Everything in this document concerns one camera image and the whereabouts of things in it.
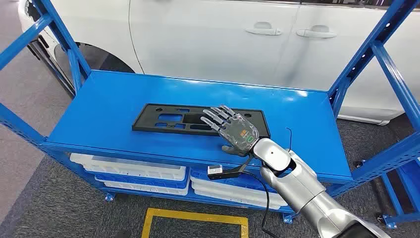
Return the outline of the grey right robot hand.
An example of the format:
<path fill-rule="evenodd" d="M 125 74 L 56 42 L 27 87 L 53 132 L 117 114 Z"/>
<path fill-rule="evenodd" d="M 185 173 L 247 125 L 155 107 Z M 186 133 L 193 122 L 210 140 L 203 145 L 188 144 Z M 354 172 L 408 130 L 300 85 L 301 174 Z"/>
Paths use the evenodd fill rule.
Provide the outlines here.
<path fill-rule="evenodd" d="M 259 131 L 252 123 L 225 105 L 204 109 L 203 113 L 201 121 L 230 143 L 222 146 L 227 154 L 245 157 L 260 139 Z"/>

